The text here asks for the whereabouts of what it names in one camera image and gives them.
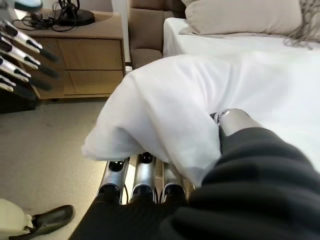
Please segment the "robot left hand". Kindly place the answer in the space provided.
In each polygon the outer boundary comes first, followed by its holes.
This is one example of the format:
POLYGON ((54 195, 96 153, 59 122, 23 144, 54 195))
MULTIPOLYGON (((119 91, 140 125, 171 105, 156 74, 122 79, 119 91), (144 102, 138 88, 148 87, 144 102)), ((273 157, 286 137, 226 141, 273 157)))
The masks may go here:
POLYGON ((9 21, 0 20, 0 113, 9 114, 36 109, 38 97, 32 87, 46 92, 52 89, 49 83, 32 76, 29 72, 14 64, 20 62, 32 70, 38 71, 53 79, 59 74, 44 65, 40 60, 16 47, 12 41, 33 51, 51 62, 59 58, 27 34, 19 31, 9 21))

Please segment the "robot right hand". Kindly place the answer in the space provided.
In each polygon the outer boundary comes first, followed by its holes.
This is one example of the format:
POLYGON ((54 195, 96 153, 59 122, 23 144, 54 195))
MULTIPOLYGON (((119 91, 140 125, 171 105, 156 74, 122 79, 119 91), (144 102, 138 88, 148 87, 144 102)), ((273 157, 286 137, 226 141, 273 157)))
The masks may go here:
POLYGON ((73 240, 317 240, 320 175, 307 157, 245 111, 216 113, 221 157, 201 187, 154 203, 140 191, 126 205, 104 187, 73 240))

